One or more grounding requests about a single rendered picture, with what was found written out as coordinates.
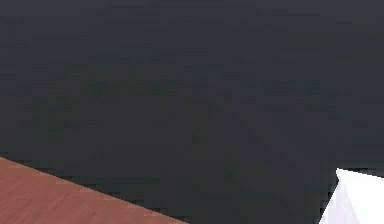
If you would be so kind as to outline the white furniture corner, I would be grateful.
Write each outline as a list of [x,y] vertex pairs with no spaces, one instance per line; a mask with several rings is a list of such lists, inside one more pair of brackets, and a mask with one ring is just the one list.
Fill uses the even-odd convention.
[[318,224],[384,224],[384,178],[340,168],[336,175]]

